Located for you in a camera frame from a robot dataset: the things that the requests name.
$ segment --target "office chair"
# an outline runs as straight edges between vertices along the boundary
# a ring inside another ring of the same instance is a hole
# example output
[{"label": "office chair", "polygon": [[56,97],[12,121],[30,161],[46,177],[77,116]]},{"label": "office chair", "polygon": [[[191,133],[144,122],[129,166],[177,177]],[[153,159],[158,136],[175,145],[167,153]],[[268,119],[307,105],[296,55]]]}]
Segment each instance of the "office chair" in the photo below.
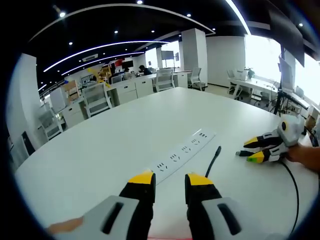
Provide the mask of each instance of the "office chair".
[{"label": "office chair", "polygon": [[84,88],[83,97],[88,118],[112,108],[104,82]]},{"label": "office chair", "polygon": [[122,81],[122,75],[114,76],[111,78],[111,84],[119,83]]},{"label": "office chair", "polygon": [[200,91],[203,91],[203,88],[206,86],[204,82],[201,82],[200,80],[200,72],[201,72],[201,68],[200,67],[195,67],[192,70],[192,74],[191,77],[188,77],[188,87],[189,88],[193,88],[194,86],[196,86],[196,88],[199,87]]},{"label": "office chair", "polygon": [[38,111],[38,119],[44,129],[45,137],[48,141],[64,132],[61,123],[52,109],[48,109],[47,104],[40,107]]},{"label": "office chair", "polygon": [[[233,70],[227,70],[226,73],[228,74],[228,80],[229,80],[229,88],[228,88],[228,94],[234,94],[234,91],[236,90],[237,84],[234,84],[231,82],[231,80],[234,80],[236,78],[235,73]],[[240,94],[242,92],[242,87],[239,86],[239,90],[236,94],[236,98],[238,99],[240,97]]]},{"label": "office chair", "polygon": [[176,86],[174,83],[174,69],[163,68],[156,71],[156,78],[155,78],[154,85],[155,85],[156,92],[175,88]]},{"label": "office chair", "polygon": [[12,144],[12,146],[9,146],[8,149],[10,149],[9,157],[11,160],[11,167],[13,172],[15,172],[20,167],[20,165],[36,151],[32,146],[25,131],[20,137],[18,137],[18,139],[15,141],[15,143]]}]

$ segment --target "white desk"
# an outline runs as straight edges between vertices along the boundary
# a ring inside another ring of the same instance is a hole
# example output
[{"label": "white desk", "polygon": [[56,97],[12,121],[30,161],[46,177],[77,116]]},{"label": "white desk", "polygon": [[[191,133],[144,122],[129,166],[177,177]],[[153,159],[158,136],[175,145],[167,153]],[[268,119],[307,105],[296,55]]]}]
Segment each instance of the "white desk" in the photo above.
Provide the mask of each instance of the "white desk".
[{"label": "white desk", "polygon": [[237,79],[229,79],[231,83],[236,84],[233,99],[236,98],[237,92],[240,86],[248,87],[251,89],[257,89],[259,91],[263,91],[268,93],[269,95],[269,102],[272,100],[272,93],[278,94],[278,89],[272,85],[272,83],[263,81],[260,79],[252,78],[248,79],[247,81],[237,80]]},{"label": "white desk", "polygon": [[[280,118],[260,108],[207,92],[176,87],[102,112],[58,135],[31,155],[15,178],[26,203],[47,227],[80,217],[159,155],[199,128],[216,137],[156,187],[149,236],[191,237],[185,174],[205,174],[217,147],[221,154],[209,178],[220,193],[239,202],[266,232],[287,234],[296,216],[296,191],[285,168],[235,156],[253,136],[272,131]],[[300,194],[298,223],[318,193],[318,176],[287,163]]]}]

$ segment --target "ceiling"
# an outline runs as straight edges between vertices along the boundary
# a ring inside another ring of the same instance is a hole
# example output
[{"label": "ceiling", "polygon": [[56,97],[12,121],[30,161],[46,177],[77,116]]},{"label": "ceiling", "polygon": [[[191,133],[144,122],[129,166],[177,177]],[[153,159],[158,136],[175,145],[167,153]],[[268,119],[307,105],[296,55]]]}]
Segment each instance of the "ceiling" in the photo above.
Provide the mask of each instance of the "ceiling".
[{"label": "ceiling", "polygon": [[[233,0],[239,11],[242,13],[246,21],[269,23],[269,16],[264,8],[262,0]],[[291,20],[294,24],[298,24],[303,20],[301,14],[290,10],[279,0],[272,0]],[[135,4],[136,0],[110,0],[108,4]],[[67,14],[92,6],[106,4],[102,0],[66,1],[66,0],[50,0],[41,1],[40,3],[23,3],[19,15],[25,22],[21,24],[20,31],[23,36],[30,40],[37,32],[48,24],[59,18],[59,10]],[[230,21],[239,21],[236,14],[232,11],[225,0],[144,0],[144,5],[154,6],[176,12],[186,16],[191,14],[191,19],[212,29],[216,28],[215,36],[236,35],[243,36],[244,28],[235,25],[228,25]],[[81,52],[86,49],[94,48],[101,45],[125,42],[125,41],[152,41],[166,34],[177,31],[178,33],[191,28],[198,28],[206,34],[212,31],[190,21],[186,18],[176,16],[164,11],[134,7],[134,6],[112,6],[101,7],[82,11],[69,17],[61,18],[49,28],[42,31],[34,37],[24,48],[24,52],[37,58],[37,80],[38,87],[44,84],[49,88],[55,82],[62,80],[62,73],[78,67],[84,63],[79,62],[84,57],[98,54],[98,58],[105,58],[114,55],[132,53],[137,48],[144,46],[145,43],[128,43],[115,46],[107,46],[82,53],[72,57],[62,63],[52,67],[44,72],[46,68],[52,64],[64,59],[72,54]],[[250,27],[253,34],[265,35],[269,34],[268,30]],[[303,37],[312,42],[308,32],[301,29]],[[179,34],[171,36],[170,39],[163,41],[179,40]],[[161,44],[152,44],[148,49],[158,47]]]}]

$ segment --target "electrical outlet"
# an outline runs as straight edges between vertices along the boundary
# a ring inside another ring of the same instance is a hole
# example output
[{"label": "electrical outlet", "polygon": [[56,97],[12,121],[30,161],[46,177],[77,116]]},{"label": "electrical outlet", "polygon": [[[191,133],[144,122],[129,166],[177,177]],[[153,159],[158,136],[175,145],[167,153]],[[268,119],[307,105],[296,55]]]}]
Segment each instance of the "electrical outlet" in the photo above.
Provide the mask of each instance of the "electrical outlet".
[{"label": "electrical outlet", "polygon": [[164,154],[159,160],[153,162],[149,169],[155,173],[156,184],[158,185],[181,168],[215,136],[216,133],[210,128],[200,128],[182,144],[177,145],[169,153]]}]

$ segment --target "led light strip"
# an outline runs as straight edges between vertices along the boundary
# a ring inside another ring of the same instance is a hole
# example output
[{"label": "led light strip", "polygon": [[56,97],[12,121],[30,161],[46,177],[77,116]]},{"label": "led light strip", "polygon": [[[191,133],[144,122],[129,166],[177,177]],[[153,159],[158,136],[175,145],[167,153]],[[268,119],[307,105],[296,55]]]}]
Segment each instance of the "led light strip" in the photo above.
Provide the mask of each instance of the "led light strip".
[{"label": "led light strip", "polygon": [[88,62],[86,64],[82,64],[81,66],[77,66],[77,67],[75,67],[75,68],[73,68],[73,69],[71,69],[69,71],[66,71],[66,72],[62,73],[61,76],[65,75],[67,73],[70,73],[71,71],[76,70],[78,68],[81,68],[81,67],[83,67],[85,65],[92,64],[92,63],[95,63],[95,62],[99,62],[99,61],[102,61],[102,60],[105,60],[105,59],[111,59],[111,58],[121,57],[121,56],[125,56],[125,55],[144,54],[144,53],[145,53],[144,51],[140,51],[140,52],[125,53],[125,54],[120,54],[120,55],[115,55],[115,56],[108,56],[108,57],[105,57],[105,58],[101,58],[99,60],[95,60],[95,61]]},{"label": "led light strip", "polygon": [[47,84],[45,84],[45,85],[43,85],[42,87],[40,87],[40,88],[38,89],[38,91],[40,91],[41,89],[43,89],[45,86],[47,86]]},{"label": "led light strip", "polygon": [[95,50],[95,49],[100,49],[100,48],[104,48],[104,47],[109,47],[109,46],[114,46],[114,45],[119,45],[119,44],[136,44],[136,43],[160,43],[160,44],[168,44],[170,42],[168,41],[122,41],[122,42],[115,42],[115,43],[110,43],[110,44],[106,44],[106,45],[101,45],[101,46],[96,46],[96,47],[93,47],[93,48],[89,48],[87,50],[83,50],[83,51],[80,51],[80,52],[77,52],[71,56],[67,56],[66,58],[60,60],[60,61],[57,61],[55,64],[51,65],[50,67],[48,67],[47,69],[45,69],[43,72],[45,73],[46,71],[48,71],[49,69],[53,68],[54,66],[62,63],[63,61],[67,60],[67,59],[70,59],[74,56],[77,56],[79,54],[83,54],[85,52],[88,52],[88,51],[91,51],[91,50]]},{"label": "led light strip", "polygon": [[244,17],[241,15],[239,9],[237,8],[237,6],[234,4],[234,2],[232,0],[225,0],[229,6],[232,8],[232,10],[234,11],[234,13],[237,15],[237,17],[239,18],[240,22],[242,23],[244,29],[246,30],[246,33],[248,35],[251,35],[251,32],[248,28],[248,25],[246,24],[246,21],[244,19]]}]

